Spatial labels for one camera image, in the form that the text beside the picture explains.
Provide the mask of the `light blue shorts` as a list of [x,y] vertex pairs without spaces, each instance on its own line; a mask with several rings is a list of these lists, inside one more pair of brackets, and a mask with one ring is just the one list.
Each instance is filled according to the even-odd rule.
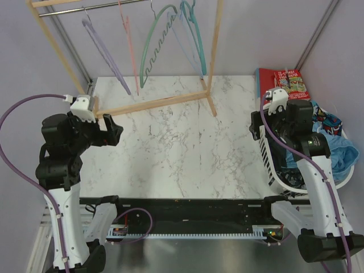
[[336,183],[345,180],[352,166],[359,159],[359,151],[353,143],[345,138],[332,139],[328,142],[333,178]]

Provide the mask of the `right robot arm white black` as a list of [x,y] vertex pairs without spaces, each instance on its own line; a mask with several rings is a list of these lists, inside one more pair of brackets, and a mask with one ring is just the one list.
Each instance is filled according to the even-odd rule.
[[332,174],[326,137],[313,132],[313,106],[309,101],[292,100],[268,110],[251,113],[250,132],[259,140],[260,127],[278,145],[290,151],[303,177],[313,218],[307,219],[287,198],[274,197],[260,210],[267,224],[281,222],[297,239],[302,258],[308,262],[346,259],[363,250],[363,235],[353,232],[341,205]]

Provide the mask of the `teal plastic hanger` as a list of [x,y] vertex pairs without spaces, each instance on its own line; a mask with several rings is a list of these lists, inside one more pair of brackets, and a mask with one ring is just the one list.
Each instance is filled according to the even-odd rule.
[[193,1],[193,3],[190,5],[188,1],[181,1],[180,3],[180,10],[186,20],[187,26],[191,32],[196,51],[198,54],[198,58],[200,60],[201,65],[201,74],[202,76],[205,76],[207,73],[206,68],[206,60],[205,60],[205,54],[204,54],[204,48],[202,44],[202,38],[200,34],[200,29],[198,26],[197,18],[195,16],[194,8],[196,5],[196,1]]

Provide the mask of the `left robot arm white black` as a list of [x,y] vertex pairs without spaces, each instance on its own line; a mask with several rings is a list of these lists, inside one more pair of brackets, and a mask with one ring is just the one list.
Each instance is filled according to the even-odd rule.
[[48,272],[102,272],[106,264],[105,241],[111,224],[125,217],[116,205],[118,196],[96,201],[96,211],[85,230],[80,211],[81,155],[90,146],[116,146],[123,127],[110,114],[98,121],[83,122],[72,113],[55,114],[42,122],[45,143],[41,147],[36,177],[45,190],[55,254]]

